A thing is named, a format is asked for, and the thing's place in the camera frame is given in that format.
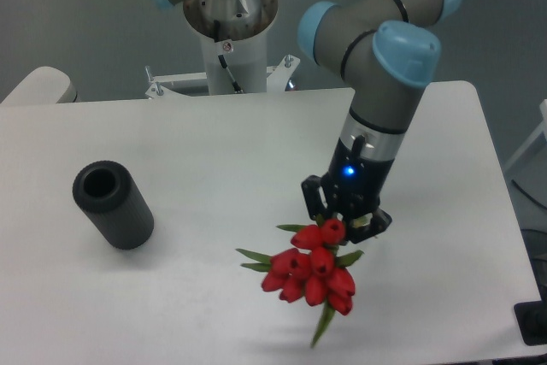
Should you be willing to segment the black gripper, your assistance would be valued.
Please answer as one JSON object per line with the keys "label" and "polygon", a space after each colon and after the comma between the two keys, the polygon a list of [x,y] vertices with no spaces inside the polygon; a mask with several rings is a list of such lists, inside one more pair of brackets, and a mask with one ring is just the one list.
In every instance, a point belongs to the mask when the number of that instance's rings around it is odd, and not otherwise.
{"label": "black gripper", "polygon": [[339,140],[326,174],[312,174],[301,183],[309,218],[342,215],[348,221],[345,239],[352,244],[385,232],[392,218],[379,209],[379,197],[392,164],[353,156]]}

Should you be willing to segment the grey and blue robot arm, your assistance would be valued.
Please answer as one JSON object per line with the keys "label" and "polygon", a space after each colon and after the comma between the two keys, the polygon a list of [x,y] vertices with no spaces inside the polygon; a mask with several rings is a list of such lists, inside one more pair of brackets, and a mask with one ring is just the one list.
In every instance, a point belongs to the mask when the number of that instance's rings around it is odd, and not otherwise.
{"label": "grey and blue robot arm", "polygon": [[[210,94],[267,89],[265,34],[278,0],[154,1],[163,9],[183,7],[202,39]],[[299,22],[301,51],[355,93],[329,169],[302,183],[311,219],[340,217],[351,243],[391,224],[379,196],[438,65],[441,46],[430,27],[461,2],[363,0],[347,7],[318,2]]]}

